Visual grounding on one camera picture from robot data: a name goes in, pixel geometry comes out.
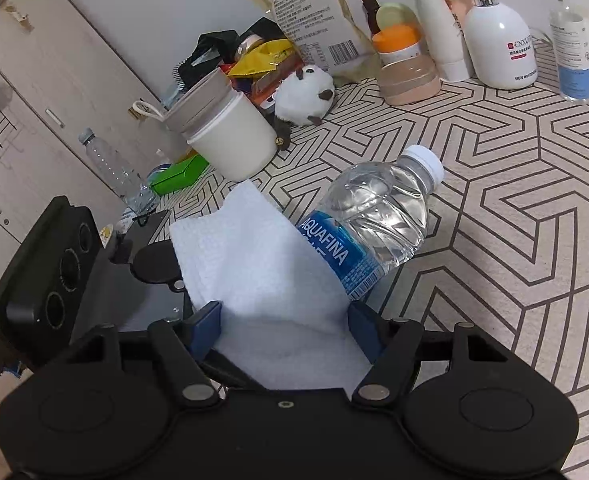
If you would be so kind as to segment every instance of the white lotion bottle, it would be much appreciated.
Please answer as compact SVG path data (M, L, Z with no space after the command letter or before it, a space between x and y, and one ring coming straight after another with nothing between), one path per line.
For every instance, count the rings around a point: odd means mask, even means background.
M450 83L465 81L474 74L463 34L444 0L415 0L430 56L439 76Z
M487 86L516 90L536 81L538 70L530 27L498 0L474 0L463 34L477 77Z
M569 0L553 0L549 26L561 97L576 104L589 103L589 54L583 17L573 11Z

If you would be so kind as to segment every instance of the patterned tablecloth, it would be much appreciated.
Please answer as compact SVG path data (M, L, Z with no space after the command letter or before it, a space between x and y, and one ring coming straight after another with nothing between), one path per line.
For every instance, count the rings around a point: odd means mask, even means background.
M559 97L549 47L537 58L538 82L518 91L471 80L391 108L376 81L341 88L323 124L297 130L253 180L298 222L351 164L433 150L446 172L429 237L368 302L429 330L474 322L535 367L580 414L564 472L589 480L589 105ZM233 186L208 170L161 206L168 222L208 214ZM168 237L166 225L158 239Z

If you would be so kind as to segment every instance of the orange lid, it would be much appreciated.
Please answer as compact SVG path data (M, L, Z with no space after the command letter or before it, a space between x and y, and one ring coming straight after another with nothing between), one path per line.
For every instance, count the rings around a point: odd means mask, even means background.
M372 43L378 52L396 52L421 41L421 33L416 27L407 23L398 23L384 28L372 37Z

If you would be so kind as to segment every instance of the light green round lid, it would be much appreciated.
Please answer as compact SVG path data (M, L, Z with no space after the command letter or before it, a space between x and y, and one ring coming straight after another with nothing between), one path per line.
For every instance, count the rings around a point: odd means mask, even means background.
M391 27L398 23L412 25L418 23L417 16L412 9L404 4L383 4L376 12L376 23L379 28Z

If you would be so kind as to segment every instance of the white towel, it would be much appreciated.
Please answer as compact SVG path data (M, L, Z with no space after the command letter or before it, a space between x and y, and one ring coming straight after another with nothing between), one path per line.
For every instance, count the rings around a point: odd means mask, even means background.
M349 298L330 266L250 181L222 208L170 226L194 307L223 303L215 348L274 390L344 388L370 363L347 327Z

